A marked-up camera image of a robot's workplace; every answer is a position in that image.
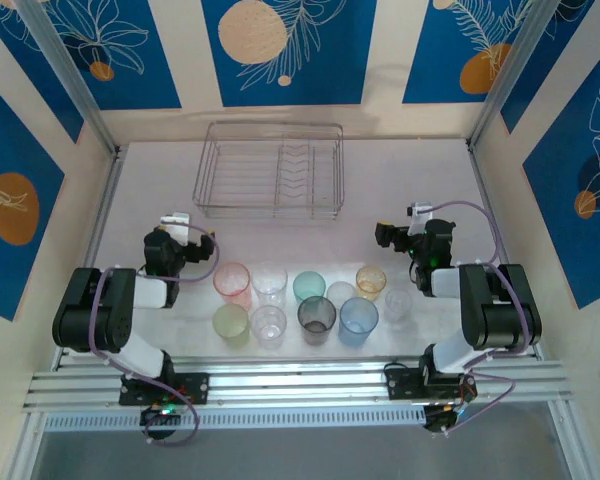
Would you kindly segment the pink plastic cup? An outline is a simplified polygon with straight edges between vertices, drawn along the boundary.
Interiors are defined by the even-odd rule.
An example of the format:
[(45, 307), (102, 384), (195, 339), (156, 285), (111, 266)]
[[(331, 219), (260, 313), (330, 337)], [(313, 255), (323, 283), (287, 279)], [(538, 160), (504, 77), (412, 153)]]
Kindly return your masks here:
[(213, 285), (226, 303), (251, 309), (251, 274), (242, 263), (229, 262), (219, 266), (213, 276)]

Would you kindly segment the amber faceted glass cup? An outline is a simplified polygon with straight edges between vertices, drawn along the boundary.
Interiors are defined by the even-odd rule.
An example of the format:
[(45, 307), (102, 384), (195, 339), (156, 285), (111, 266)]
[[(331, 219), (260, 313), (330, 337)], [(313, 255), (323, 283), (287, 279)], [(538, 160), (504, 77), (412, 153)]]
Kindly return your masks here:
[(387, 283), (385, 272), (376, 266), (363, 266), (356, 273), (356, 291), (359, 297), (374, 302)]

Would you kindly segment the small clear faceted cup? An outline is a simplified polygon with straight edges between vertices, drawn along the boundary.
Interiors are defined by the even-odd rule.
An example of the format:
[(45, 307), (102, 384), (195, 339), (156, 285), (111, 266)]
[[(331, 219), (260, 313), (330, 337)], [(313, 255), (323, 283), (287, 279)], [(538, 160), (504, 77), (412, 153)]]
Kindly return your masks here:
[(412, 299), (408, 290), (403, 288), (390, 290), (385, 296), (384, 319), (393, 323), (405, 320), (410, 313), (411, 304)]

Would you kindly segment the frosted white textured cup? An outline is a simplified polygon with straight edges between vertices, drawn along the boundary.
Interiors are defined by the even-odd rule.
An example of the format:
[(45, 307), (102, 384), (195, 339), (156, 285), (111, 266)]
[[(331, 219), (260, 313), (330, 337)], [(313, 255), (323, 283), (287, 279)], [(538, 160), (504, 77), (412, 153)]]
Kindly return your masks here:
[(356, 288), (346, 281), (336, 281), (332, 283), (326, 291), (326, 298), (337, 310), (339, 310), (347, 300), (356, 296)]

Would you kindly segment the tall clear plastic cup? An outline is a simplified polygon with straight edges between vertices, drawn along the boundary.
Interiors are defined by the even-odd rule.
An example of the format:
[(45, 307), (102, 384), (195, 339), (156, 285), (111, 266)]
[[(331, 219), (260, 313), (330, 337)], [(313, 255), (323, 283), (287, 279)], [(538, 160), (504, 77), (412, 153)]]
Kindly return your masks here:
[(252, 270), (252, 286), (259, 304), (283, 308), (286, 301), (288, 273), (273, 262), (262, 262)]

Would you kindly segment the pale green textured cup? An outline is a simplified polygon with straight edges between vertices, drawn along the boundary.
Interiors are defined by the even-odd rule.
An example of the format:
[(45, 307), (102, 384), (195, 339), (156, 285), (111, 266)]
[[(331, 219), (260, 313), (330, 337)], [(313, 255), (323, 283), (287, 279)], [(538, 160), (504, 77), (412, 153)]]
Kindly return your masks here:
[(212, 317), (215, 333), (230, 348), (242, 348), (249, 342), (250, 325), (248, 312), (240, 305), (225, 304)]

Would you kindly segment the blue plastic cup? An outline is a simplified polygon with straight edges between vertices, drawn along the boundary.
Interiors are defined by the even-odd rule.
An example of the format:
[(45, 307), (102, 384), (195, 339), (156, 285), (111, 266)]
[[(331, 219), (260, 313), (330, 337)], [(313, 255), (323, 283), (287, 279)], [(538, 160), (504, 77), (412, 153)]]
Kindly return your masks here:
[(363, 297), (347, 300), (339, 312), (339, 340), (349, 347), (361, 346), (379, 322), (375, 304)]

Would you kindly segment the teal textured plastic cup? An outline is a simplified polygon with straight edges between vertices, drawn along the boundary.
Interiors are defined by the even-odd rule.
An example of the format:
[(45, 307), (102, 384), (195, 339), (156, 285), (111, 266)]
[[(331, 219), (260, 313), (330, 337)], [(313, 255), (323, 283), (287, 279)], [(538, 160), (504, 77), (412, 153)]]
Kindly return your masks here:
[(296, 301), (302, 303), (309, 297), (322, 297), (326, 292), (324, 278), (315, 271), (299, 273), (293, 281), (293, 293)]

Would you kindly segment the clear faceted plastic cup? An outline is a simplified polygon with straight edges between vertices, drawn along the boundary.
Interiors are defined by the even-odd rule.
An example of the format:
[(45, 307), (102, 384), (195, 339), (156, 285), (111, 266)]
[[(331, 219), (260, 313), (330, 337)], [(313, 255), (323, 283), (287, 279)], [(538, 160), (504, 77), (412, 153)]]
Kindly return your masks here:
[(279, 307), (264, 305), (253, 312), (250, 325), (258, 343), (264, 348), (274, 349), (283, 342), (287, 319)]

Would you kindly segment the smoky grey plastic cup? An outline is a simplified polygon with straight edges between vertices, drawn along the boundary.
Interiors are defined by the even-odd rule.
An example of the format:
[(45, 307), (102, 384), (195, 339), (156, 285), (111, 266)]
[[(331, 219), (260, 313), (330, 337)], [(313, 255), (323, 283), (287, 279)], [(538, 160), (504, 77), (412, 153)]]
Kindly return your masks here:
[(335, 325), (336, 318), (335, 306), (322, 296), (306, 298), (297, 310), (303, 339), (309, 345), (324, 344)]

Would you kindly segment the metal wire dish rack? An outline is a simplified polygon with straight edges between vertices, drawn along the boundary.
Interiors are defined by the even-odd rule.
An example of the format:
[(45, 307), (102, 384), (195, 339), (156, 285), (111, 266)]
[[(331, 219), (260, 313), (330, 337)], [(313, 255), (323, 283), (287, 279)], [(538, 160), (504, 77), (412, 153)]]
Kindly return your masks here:
[(208, 218), (331, 220), (345, 199), (336, 123), (209, 124), (192, 194)]

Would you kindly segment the aluminium table side rail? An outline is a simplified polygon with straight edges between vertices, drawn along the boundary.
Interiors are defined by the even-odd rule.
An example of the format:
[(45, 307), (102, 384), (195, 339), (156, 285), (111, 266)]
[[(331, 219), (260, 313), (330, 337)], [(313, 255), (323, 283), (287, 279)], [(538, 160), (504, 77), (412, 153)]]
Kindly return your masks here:
[[(498, 255), (496, 256), (496, 263), (513, 263), (510, 259), (505, 243), (504, 235), (501, 233), (500, 227), (497, 223), (497, 217), (494, 209), (494, 201), (491, 199), (490, 191), (487, 185), (487, 176), (483, 168), (480, 166), (480, 162), (477, 159), (477, 154), (471, 149), (468, 149), (468, 158), (470, 160), (474, 177), (476, 194), (470, 195), (470, 200), (476, 200), (480, 197), (478, 205), (482, 206), (484, 210), (489, 214), (489, 218), (492, 221), (492, 225), (495, 228), (496, 236), (498, 237), (497, 250)], [(480, 213), (462, 214), (462, 217), (467, 217), (469, 220), (469, 226), (467, 228), (462, 227), (462, 237), (468, 242), (467, 245), (463, 245), (461, 250), (461, 257), (468, 259), (471, 256), (475, 256), (483, 261), (489, 260), (493, 255), (494, 242), (493, 234), (488, 220)]]
[(92, 268), (95, 264), (127, 150), (127, 146), (117, 146), (115, 148), (110, 167), (107, 171), (105, 185), (99, 197), (95, 220), (89, 231), (87, 249), (81, 264), (82, 267)]

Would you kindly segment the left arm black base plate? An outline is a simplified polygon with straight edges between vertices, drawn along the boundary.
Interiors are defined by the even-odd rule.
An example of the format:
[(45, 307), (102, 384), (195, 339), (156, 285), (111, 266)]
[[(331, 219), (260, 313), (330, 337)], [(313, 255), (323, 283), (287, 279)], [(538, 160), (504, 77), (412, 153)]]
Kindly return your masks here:
[[(194, 405), (205, 405), (210, 390), (207, 373), (176, 373), (167, 384), (185, 396)], [(177, 396), (162, 388), (138, 379), (121, 377), (118, 403), (122, 406), (183, 405)]]

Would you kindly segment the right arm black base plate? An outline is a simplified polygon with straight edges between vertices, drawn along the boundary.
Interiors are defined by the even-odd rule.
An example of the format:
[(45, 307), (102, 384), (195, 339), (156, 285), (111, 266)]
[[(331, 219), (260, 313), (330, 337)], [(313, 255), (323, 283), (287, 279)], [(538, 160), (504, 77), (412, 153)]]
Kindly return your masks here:
[(390, 400), (471, 402), (478, 396), (472, 377), (431, 373), (425, 369), (388, 364), (383, 370)]

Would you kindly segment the aluminium mounting rail frame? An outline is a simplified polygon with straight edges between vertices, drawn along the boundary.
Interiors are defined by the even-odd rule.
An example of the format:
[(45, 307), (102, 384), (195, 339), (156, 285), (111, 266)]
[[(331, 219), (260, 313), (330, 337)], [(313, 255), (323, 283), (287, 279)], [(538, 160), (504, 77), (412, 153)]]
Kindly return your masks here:
[[(210, 376), (210, 408), (386, 405), (386, 357), (370, 359), (202, 359), (177, 357), (176, 371)], [(570, 400), (563, 366), (533, 356), (478, 365), (480, 404), (505, 393), (509, 402)], [(91, 357), (64, 355), (57, 370), (36, 372), (25, 395), (27, 412), (119, 409), (120, 375)]]

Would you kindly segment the aluminium frame post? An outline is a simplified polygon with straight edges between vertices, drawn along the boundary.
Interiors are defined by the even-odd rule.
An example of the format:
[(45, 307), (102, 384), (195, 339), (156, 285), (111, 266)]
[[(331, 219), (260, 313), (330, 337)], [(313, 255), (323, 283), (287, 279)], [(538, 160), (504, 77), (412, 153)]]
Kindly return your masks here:
[(531, 4), (529, 16), (521, 25), (502, 69), (483, 103), (471, 134), (467, 138), (467, 147), (470, 153), (476, 151), (482, 134), (509, 97), (560, 1), (534, 0)]
[(96, 140), (110, 157), (116, 158), (118, 146), (84, 78), (43, 6), (37, 0), (13, 0), (13, 2), (55, 76), (85, 123), (91, 128)]

